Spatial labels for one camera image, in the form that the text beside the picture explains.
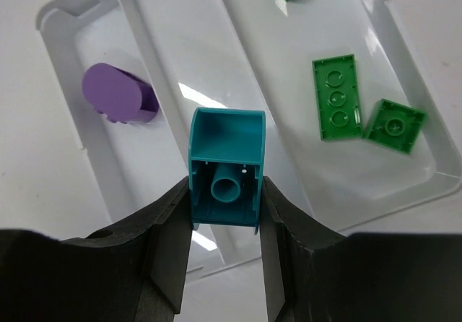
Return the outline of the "teal lego brick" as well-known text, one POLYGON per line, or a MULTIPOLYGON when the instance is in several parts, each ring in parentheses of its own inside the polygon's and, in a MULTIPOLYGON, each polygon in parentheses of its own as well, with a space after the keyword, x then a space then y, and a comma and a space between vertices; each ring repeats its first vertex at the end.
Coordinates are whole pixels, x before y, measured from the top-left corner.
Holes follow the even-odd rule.
POLYGON ((188 144, 194 228, 258 229, 265 149, 266 114, 262 110, 195 110, 188 144))

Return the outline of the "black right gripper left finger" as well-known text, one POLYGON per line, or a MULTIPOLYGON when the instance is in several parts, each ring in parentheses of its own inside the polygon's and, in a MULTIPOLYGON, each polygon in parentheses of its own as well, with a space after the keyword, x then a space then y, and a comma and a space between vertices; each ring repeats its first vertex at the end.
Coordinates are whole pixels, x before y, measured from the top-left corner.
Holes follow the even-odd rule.
POLYGON ((191 247, 188 180, 85 238, 1 231, 3 321, 172 321, 191 247))

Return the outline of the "purple lego piece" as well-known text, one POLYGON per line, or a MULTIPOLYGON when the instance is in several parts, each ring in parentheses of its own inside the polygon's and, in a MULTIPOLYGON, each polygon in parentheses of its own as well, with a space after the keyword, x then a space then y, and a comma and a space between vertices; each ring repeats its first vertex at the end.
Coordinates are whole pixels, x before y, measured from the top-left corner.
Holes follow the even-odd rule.
POLYGON ((86 70, 82 92, 95 111, 112 123, 148 123, 160 109, 151 84, 106 63, 86 70))

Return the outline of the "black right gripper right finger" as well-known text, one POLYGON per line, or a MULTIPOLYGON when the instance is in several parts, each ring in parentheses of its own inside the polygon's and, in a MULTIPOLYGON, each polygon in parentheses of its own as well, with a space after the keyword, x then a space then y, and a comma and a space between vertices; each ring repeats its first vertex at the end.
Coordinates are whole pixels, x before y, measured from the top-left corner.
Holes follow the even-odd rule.
POLYGON ((270 321, 459 321, 461 236, 343 236, 261 192, 261 255, 270 321))

